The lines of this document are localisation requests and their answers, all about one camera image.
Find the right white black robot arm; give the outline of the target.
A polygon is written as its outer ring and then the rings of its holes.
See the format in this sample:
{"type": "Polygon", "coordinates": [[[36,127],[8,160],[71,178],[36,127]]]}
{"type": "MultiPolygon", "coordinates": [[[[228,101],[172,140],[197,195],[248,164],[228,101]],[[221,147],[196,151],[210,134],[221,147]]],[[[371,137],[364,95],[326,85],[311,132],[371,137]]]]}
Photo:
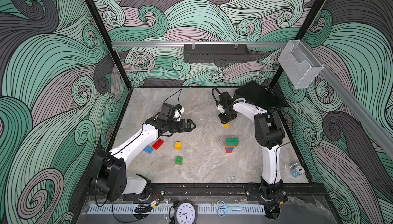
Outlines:
{"type": "Polygon", "coordinates": [[[263,152],[263,172],[260,191],[262,198],[272,201],[275,194],[283,188],[283,181],[279,172],[280,150],[285,138],[285,130],[277,110],[261,108],[255,103],[240,96],[231,96],[228,92],[213,89],[216,108],[220,112],[222,124],[234,120],[240,113],[254,123],[255,139],[263,152]]]}

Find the green long lego brick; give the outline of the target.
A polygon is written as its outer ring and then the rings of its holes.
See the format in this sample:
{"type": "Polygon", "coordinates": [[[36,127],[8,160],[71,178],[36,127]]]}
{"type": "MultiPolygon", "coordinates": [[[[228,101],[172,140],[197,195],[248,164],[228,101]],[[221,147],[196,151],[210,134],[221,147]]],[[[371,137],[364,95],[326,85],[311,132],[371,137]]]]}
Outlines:
{"type": "Polygon", "coordinates": [[[225,142],[225,146],[238,146],[239,139],[238,138],[227,138],[225,142]]]}

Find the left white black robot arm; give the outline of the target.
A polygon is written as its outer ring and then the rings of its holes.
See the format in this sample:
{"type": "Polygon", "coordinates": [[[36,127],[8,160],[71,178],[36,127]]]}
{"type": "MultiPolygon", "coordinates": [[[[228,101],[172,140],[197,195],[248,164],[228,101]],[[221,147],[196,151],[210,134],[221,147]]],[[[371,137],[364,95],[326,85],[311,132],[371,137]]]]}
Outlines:
{"type": "Polygon", "coordinates": [[[136,156],[162,135],[191,132],[196,128],[192,119],[162,121],[149,118],[141,129],[120,146],[109,152],[100,151],[93,157],[88,187],[95,193],[114,202],[123,195],[146,199],[150,196],[151,180],[137,175],[128,176],[127,168],[136,156]]]}

